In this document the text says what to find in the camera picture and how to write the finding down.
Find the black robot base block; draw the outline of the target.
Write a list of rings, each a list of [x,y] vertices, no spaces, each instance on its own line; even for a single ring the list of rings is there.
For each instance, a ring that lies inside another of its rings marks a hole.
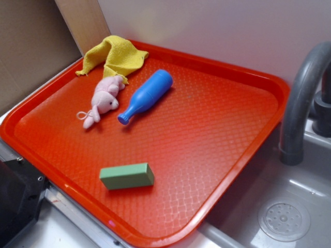
[[[1,162],[1,247],[37,223],[48,181],[27,160]]]

